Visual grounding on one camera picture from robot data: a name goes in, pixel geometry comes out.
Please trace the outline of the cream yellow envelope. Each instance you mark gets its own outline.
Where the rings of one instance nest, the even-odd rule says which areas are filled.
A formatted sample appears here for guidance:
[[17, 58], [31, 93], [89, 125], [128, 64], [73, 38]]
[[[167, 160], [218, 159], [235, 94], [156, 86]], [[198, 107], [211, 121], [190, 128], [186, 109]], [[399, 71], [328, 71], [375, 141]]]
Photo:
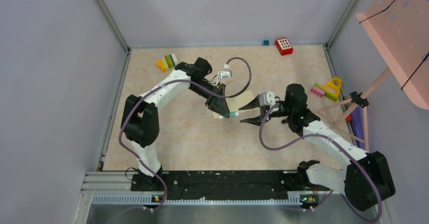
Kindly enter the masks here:
[[255, 98], [255, 95], [254, 95], [253, 91], [248, 90], [248, 91], [243, 92], [241, 95], [239, 95], [237, 97], [226, 99], [229, 111], [230, 112], [238, 111], [239, 115], [240, 115], [241, 113], [244, 113], [244, 112], [256, 110], [256, 108], [250, 109], [250, 110], [243, 110], [243, 111], [238, 110], [240, 107], [246, 105], [247, 103], [252, 101], [254, 98]]

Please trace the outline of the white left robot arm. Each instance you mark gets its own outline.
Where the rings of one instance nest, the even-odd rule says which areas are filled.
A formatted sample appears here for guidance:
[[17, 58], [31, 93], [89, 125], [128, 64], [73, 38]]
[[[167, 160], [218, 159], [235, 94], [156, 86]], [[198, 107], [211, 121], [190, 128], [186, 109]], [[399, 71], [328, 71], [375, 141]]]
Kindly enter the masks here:
[[162, 184], [159, 173], [161, 164], [157, 158], [155, 140], [159, 135], [159, 112], [176, 96], [191, 90], [206, 99], [205, 107], [224, 117], [230, 117], [226, 103], [225, 85], [214, 86], [205, 78], [212, 72], [206, 59], [197, 58], [195, 63], [181, 62], [158, 85], [140, 96], [130, 95], [124, 105], [121, 133], [131, 142], [132, 152], [139, 163], [138, 174], [150, 190]]

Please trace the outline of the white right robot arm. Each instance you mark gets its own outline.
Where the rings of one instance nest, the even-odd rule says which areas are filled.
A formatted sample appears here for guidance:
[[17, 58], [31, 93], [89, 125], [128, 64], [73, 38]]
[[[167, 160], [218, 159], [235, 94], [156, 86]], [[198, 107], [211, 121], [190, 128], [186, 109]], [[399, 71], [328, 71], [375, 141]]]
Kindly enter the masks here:
[[345, 197], [351, 206], [366, 211], [392, 197], [396, 188], [386, 157], [369, 153], [332, 131], [307, 105], [308, 96], [301, 84], [287, 86], [285, 99], [277, 101], [273, 92], [258, 94], [240, 110], [259, 108], [261, 115], [244, 119], [244, 123], [259, 126], [259, 131], [273, 117], [285, 117], [289, 129], [322, 150], [333, 159], [339, 169], [317, 160], [302, 162], [296, 182], [304, 190], [320, 185]]

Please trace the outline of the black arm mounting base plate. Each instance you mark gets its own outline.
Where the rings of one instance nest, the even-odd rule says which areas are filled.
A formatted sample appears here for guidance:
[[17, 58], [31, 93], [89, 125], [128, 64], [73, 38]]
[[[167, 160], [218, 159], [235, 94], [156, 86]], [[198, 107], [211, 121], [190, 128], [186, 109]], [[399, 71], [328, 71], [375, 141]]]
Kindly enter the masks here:
[[286, 200], [293, 191], [326, 191], [304, 185], [295, 170], [163, 171], [160, 178], [136, 173], [131, 191], [167, 191], [167, 200]]

